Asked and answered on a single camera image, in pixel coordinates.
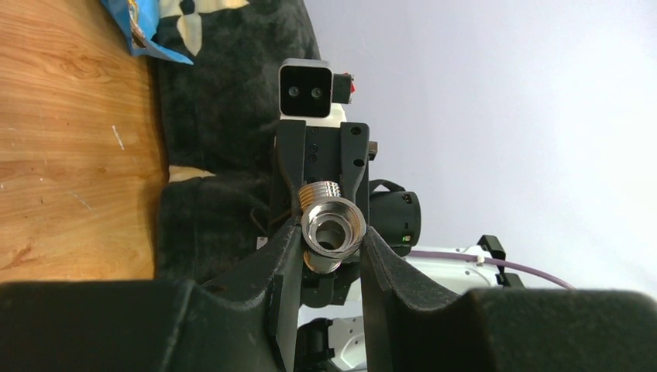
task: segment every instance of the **wood grain surface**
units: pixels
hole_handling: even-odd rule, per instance
[[[0,281],[152,277],[166,168],[146,58],[99,0],[4,0],[0,29]]]

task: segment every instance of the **camera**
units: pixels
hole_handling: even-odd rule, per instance
[[[279,106],[286,116],[325,118],[331,113],[333,71],[323,60],[290,58],[279,73]]]

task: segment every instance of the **black fabric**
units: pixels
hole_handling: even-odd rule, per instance
[[[157,62],[162,125],[170,165],[216,177],[163,191],[156,276],[203,282],[255,251],[262,233],[249,216],[269,200],[278,69],[287,58],[318,59],[319,52],[302,0],[252,0],[199,15],[196,56],[178,31],[180,17],[160,20],[157,42],[194,61]]]

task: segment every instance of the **purple cable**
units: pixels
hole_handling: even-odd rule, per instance
[[[441,258],[446,260],[463,260],[469,262],[477,262],[477,256],[473,254],[464,254],[464,253],[451,253],[451,252],[437,252],[437,251],[425,251],[425,250],[412,250],[408,256],[410,257],[427,257],[427,258]],[[544,271],[536,270],[533,267],[527,267],[525,265],[520,265],[519,263],[509,262],[505,260],[498,260],[497,258],[484,257],[483,262],[490,265],[508,267],[510,269],[524,271],[527,274],[535,275],[537,277],[542,277],[547,281],[551,281],[558,286],[564,287],[565,289],[575,289],[571,284],[562,281],[561,279],[550,275]]]

